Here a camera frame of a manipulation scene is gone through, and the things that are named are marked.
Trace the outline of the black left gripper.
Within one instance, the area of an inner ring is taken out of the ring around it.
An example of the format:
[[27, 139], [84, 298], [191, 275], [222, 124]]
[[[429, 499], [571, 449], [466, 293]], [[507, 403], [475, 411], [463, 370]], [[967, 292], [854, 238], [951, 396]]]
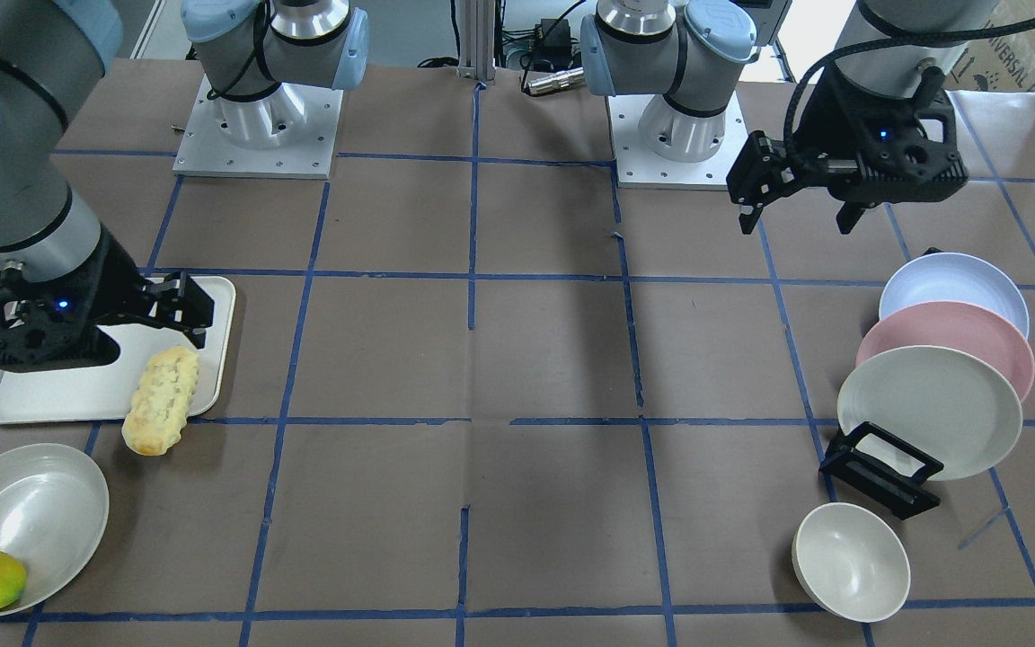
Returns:
[[765, 206], [797, 192], [796, 175], [842, 200], [841, 235], [880, 202], [935, 202], [960, 190], [969, 173], [944, 79], [929, 66], [911, 97], [888, 98], [838, 68], [823, 70], [787, 147], [764, 131], [750, 133], [727, 173], [742, 234], [753, 233]]

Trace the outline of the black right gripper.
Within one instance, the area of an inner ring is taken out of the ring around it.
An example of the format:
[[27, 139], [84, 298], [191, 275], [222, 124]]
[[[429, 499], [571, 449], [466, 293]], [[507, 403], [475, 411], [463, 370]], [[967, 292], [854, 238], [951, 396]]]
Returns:
[[193, 275], [146, 280], [127, 249], [103, 228], [100, 241], [78, 269], [61, 278], [29, 282], [23, 271], [0, 270], [0, 369], [28, 373], [107, 366], [119, 344], [102, 325], [151, 302], [157, 328], [181, 332], [197, 350], [206, 347], [215, 302]]

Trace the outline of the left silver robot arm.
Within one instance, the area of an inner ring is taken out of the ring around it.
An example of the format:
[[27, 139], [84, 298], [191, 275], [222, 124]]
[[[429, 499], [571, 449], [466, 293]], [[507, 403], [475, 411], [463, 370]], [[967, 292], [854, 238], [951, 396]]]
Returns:
[[[836, 223], [845, 234], [883, 202], [940, 202], [960, 192], [969, 174], [945, 78], [993, 8], [990, 1], [858, 1], [816, 86], [794, 90], [782, 135], [748, 135], [727, 173], [743, 233], [773, 201], [804, 188], [841, 201]], [[579, 40], [588, 89], [652, 97], [650, 146], [678, 159], [677, 126], [723, 123], [759, 33], [731, 1], [599, 1]]]

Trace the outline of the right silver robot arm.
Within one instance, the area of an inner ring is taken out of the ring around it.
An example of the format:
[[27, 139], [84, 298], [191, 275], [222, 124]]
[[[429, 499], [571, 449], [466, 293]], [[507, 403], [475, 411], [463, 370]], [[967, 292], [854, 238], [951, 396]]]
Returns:
[[[349, 1], [185, 1], [181, 20], [207, 90], [190, 116], [194, 153], [325, 150], [314, 95], [356, 89], [369, 17]], [[140, 273], [52, 163], [123, 38], [111, 1], [0, 1], [0, 371], [106, 366], [110, 326], [172, 329], [204, 348], [214, 299], [185, 271]]]

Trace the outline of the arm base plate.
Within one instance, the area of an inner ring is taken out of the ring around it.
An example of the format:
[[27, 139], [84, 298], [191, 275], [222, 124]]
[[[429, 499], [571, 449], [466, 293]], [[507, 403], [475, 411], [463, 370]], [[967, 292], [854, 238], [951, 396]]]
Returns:
[[257, 102], [210, 100], [202, 79], [172, 170], [181, 176], [328, 180], [345, 93], [283, 84]]
[[607, 108], [621, 188], [727, 190], [748, 136], [736, 94], [710, 118], [679, 113], [661, 95], [608, 97]]

